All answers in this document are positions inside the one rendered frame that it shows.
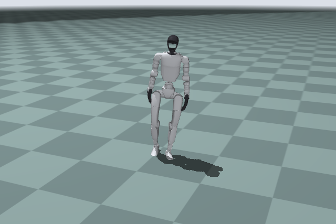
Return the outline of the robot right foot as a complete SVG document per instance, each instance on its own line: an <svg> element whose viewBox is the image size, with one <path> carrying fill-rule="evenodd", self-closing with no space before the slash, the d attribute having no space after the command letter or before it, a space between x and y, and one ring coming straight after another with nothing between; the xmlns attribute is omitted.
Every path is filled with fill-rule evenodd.
<svg viewBox="0 0 336 224"><path fill-rule="evenodd" d="M158 144L157 147L156 147L156 145L155 145L155 147L153 146L151 155L152 155L152 156L157 156L158 152L159 152L159 144Z"/></svg>

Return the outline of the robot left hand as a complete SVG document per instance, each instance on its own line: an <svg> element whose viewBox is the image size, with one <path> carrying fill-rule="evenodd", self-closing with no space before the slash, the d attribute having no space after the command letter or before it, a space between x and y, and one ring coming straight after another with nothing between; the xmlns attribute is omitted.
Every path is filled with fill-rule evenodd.
<svg viewBox="0 0 336 224"><path fill-rule="evenodd" d="M185 102L184 102L184 106L182 106L182 110L181 110L181 111L184 111L184 110L185 110L185 108L186 108L186 106L187 106L187 103L188 103L189 95L186 94L185 97L184 97L184 99L185 99Z"/></svg>

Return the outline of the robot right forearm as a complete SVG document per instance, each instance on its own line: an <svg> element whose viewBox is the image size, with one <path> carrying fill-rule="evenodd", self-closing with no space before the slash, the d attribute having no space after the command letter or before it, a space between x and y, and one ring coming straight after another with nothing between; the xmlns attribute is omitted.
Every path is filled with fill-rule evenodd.
<svg viewBox="0 0 336 224"><path fill-rule="evenodd" d="M151 73L152 73L152 71L151 71ZM150 81L149 81L148 91L149 91L149 89L152 89L152 91L153 91L155 80L156 80L156 77L153 77L150 74Z"/></svg>

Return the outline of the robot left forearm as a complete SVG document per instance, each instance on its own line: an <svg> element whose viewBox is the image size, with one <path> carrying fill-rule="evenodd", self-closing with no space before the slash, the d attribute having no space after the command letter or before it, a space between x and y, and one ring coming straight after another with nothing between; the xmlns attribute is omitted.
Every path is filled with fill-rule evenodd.
<svg viewBox="0 0 336 224"><path fill-rule="evenodd" d="M188 94L189 97L190 97L190 94L189 94L189 92L190 92L190 77L189 77L189 75L188 75L188 81L185 81L183 83L183 85L184 85L184 97L185 97L186 94Z"/></svg>

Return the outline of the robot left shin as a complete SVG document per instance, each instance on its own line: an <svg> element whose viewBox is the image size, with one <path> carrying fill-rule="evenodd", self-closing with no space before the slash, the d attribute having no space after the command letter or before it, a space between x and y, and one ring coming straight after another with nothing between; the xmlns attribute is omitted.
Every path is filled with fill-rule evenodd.
<svg viewBox="0 0 336 224"><path fill-rule="evenodd" d="M167 153L171 150L172 150L172 146L173 146L173 143L175 141L175 137L176 137L176 132L177 132L177 128L176 126L174 126L172 128L172 130L169 130L168 131L168 146L167 146Z"/></svg>

